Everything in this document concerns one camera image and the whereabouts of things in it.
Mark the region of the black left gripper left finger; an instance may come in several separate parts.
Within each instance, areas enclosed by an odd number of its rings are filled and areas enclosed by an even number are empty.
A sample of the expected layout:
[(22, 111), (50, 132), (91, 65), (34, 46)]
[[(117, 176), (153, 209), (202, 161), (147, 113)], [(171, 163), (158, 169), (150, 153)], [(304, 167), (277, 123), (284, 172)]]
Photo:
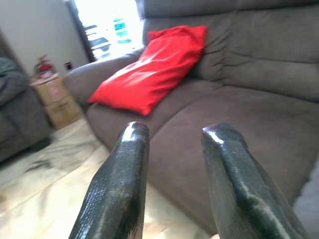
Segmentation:
[(142, 239), (149, 129), (128, 123), (95, 173), (68, 239)]

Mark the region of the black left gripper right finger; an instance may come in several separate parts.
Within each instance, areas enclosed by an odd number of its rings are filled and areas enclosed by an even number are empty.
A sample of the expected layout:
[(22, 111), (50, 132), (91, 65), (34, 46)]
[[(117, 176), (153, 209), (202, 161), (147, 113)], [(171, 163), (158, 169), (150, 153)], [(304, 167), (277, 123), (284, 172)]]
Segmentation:
[(201, 145), (220, 239), (310, 239), (239, 131), (212, 124), (203, 128)]

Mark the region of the dark grey fabric sofa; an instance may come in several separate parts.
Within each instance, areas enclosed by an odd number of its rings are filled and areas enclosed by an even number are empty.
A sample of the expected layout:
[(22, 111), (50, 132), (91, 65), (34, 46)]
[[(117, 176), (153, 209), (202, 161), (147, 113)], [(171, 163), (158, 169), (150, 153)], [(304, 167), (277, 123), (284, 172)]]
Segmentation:
[(64, 84), (92, 131), (112, 149), (122, 128), (150, 130), (148, 180), (208, 233), (211, 211), (200, 133), (226, 122), (292, 204), (319, 155), (319, 0), (142, 0), (147, 34), (208, 28), (204, 53), (147, 117), (87, 101), (141, 51), (81, 66)]

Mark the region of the red pillow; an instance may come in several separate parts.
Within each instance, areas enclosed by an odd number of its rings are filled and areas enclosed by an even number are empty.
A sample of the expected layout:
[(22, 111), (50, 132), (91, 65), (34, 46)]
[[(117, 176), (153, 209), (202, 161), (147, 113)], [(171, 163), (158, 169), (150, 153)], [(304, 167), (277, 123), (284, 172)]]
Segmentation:
[(88, 102), (149, 115), (199, 61), (206, 34), (207, 26), (150, 31), (139, 59), (104, 80)]

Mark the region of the brown cardboard box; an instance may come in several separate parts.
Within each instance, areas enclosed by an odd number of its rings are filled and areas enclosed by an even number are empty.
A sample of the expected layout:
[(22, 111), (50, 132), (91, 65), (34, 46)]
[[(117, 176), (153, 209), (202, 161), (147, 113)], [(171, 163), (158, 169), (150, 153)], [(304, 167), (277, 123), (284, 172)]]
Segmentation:
[(45, 112), (56, 129), (61, 129), (79, 120), (82, 113), (75, 100), (64, 86), (62, 77), (31, 84), (39, 95)]

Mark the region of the red fire extinguisher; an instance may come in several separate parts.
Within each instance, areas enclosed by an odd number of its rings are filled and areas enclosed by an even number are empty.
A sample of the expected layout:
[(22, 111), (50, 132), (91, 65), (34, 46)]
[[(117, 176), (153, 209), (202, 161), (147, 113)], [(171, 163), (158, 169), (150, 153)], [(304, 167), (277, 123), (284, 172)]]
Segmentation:
[(53, 70), (53, 65), (49, 63), (49, 60), (46, 59), (47, 55), (43, 55), (38, 59), (38, 63), (34, 67), (34, 72), (40, 74), (47, 71)]

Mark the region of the dark window frame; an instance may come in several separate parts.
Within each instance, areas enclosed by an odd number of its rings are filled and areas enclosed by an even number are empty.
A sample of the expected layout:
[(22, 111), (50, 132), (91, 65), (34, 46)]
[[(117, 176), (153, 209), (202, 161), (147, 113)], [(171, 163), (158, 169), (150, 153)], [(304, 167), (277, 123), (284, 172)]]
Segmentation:
[(92, 52), (91, 45), (90, 45), (89, 40), (87, 38), (84, 26), (79, 18), (79, 11), (77, 9), (75, 0), (65, 0), (65, 4), (66, 4), (68, 12), (72, 18), (72, 21), (75, 25), (75, 28), (77, 30), (81, 44), (83, 46), (83, 49), (85, 51), (85, 54), (86, 54), (86, 57), (87, 57), (89, 63), (95, 62), (96, 58), (94, 57), (94, 54)]

